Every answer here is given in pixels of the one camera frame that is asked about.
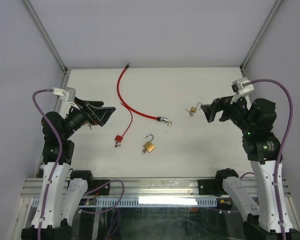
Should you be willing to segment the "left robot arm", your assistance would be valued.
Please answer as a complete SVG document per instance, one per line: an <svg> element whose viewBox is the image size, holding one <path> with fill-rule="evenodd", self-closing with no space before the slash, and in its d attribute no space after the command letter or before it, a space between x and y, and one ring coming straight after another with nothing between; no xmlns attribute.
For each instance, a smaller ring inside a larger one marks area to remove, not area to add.
<svg viewBox="0 0 300 240"><path fill-rule="evenodd" d="M72 223L84 194L95 188L90 170L69 173L75 144L70 137L83 125L104 126L115 112L102 101L74 99L66 117L55 111L41 119L44 134L43 181L39 203L30 227L21 232L23 240L70 240Z"/></svg>

